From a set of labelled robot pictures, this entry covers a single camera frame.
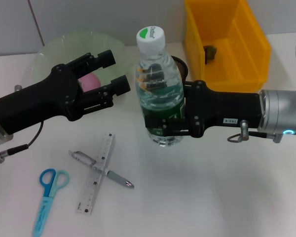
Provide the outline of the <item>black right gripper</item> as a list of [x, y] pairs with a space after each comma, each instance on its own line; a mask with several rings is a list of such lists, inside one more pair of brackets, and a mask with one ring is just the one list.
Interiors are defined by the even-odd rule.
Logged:
[[202, 80], [183, 81], [185, 118], [145, 116], [145, 126], [156, 136], [202, 137], [213, 126], [240, 127], [246, 121], [257, 128], [262, 118], [259, 95], [256, 93], [217, 92]]

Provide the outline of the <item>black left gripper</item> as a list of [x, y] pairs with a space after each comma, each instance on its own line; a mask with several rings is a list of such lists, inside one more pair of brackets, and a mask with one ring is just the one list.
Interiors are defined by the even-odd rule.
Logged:
[[46, 79], [0, 98], [0, 126], [11, 135], [55, 116], [80, 119], [82, 109], [75, 105], [81, 93], [78, 77], [114, 64], [112, 51], [106, 50], [97, 57], [86, 53], [54, 67]]

